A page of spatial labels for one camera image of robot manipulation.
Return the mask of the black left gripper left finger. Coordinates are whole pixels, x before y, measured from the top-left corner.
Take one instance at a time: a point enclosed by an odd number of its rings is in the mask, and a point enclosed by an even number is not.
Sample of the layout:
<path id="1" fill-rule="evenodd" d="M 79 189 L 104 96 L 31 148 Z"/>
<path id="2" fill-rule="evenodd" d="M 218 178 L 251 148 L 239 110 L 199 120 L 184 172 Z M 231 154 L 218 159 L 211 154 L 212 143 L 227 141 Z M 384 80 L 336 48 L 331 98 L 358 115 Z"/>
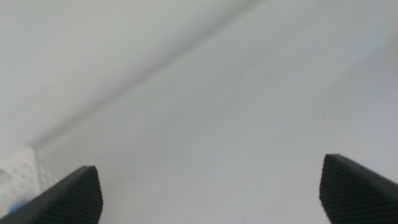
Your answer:
<path id="1" fill-rule="evenodd" d="M 82 166 L 1 218 L 1 224 L 98 224 L 103 196 L 98 170 Z"/>

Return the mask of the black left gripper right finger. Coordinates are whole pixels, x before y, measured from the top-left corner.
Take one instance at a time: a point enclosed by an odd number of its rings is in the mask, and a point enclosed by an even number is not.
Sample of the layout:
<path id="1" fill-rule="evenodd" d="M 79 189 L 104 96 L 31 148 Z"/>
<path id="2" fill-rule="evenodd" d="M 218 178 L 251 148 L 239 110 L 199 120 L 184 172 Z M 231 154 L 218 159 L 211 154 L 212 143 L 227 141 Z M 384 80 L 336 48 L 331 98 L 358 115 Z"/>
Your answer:
<path id="1" fill-rule="evenodd" d="M 397 184 L 340 154 L 324 157 L 319 199 L 334 224 L 397 224 Z"/>

